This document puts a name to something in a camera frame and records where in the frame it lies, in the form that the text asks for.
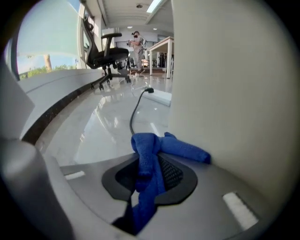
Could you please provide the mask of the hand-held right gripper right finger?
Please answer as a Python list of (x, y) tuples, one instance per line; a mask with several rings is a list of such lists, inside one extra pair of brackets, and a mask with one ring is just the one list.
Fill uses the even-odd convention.
[(257, 240), (273, 208), (254, 188), (214, 165), (161, 153), (189, 167), (197, 186), (182, 203), (159, 206), (145, 227), (147, 240)]

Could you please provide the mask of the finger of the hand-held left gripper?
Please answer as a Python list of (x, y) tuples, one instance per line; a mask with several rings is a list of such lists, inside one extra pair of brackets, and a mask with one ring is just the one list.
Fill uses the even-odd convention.
[(4, 61), (0, 62), (0, 137), (20, 138), (34, 103), (23, 91)]

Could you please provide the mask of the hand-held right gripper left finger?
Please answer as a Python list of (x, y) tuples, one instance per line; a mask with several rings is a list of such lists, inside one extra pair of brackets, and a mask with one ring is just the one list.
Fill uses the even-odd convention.
[(17, 234), (28, 226), (32, 240), (132, 240), (112, 225), (126, 204), (101, 183), (106, 170), (128, 159), (61, 167), (27, 142), (1, 139), (0, 178), (22, 221)]

